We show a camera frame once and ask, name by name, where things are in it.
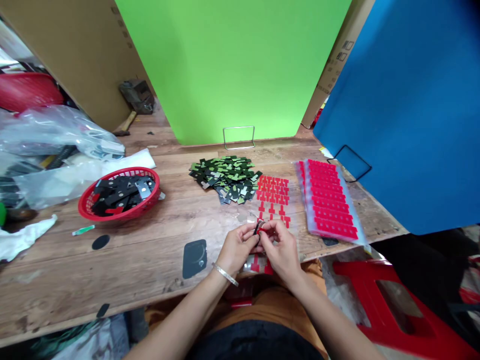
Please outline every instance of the red basket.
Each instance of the red basket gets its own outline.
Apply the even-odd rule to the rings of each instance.
[[[54,78],[41,72],[0,74],[0,108],[21,113],[36,106],[61,105]]]
[[[83,218],[96,222],[131,220],[142,216],[159,201],[160,193],[162,191],[160,190],[160,178],[155,171],[152,171],[146,167],[127,167],[111,172],[108,175],[100,178],[100,180],[112,180],[119,176],[149,176],[153,178],[153,181],[155,181],[155,190],[153,190],[150,196],[143,200],[140,205],[132,207],[130,210],[112,216],[97,216],[92,211],[92,206],[100,196],[99,193],[94,193],[95,186],[98,183],[97,180],[95,183],[90,185],[87,190],[85,190],[80,198],[80,201],[78,202],[78,212]]]

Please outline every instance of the orange pants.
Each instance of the orange pants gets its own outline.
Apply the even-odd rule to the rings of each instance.
[[[327,294],[320,261],[316,259],[306,262],[301,267],[317,287]],[[278,285],[261,291],[253,298],[251,306],[232,310],[228,302],[221,301],[205,325],[203,334],[216,332],[244,320],[262,320],[292,329],[317,348],[324,359],[328,359],[327,351],[300,301],[285,288],[276,274],[273,280]],[[160,325],[180,301],[181,299],[172,299],[149,306],[145,311],[145,319],[150,331]]]

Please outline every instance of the pile of green components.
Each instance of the pile of green components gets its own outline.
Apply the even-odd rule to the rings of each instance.
[[[235,155],[200,159],[200,163],[191,165],[190,176],[205,190],[214,188],[220,204],[232,201],[243,204],[246,200],[252,201],[259,189],[257,183],[262,173],[250,170],[253,166],[250,159]]]

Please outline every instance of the green board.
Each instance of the green board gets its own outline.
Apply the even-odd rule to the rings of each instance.
[[[116,0],[182,145],[296,134],[350,0]],[[227,142],[252,138],[229,130]]]

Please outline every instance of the silver bracelet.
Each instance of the silver bracelet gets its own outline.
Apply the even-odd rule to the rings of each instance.
[[[216,263],[212,262],[211,265],[217,269],[217,271],[222,274],[229,282],[231,282],[233,285],[235,285],[237,288],[239,287],[239,283],[231,277],[225,270],[223,270],[220,266],[218,266]]]

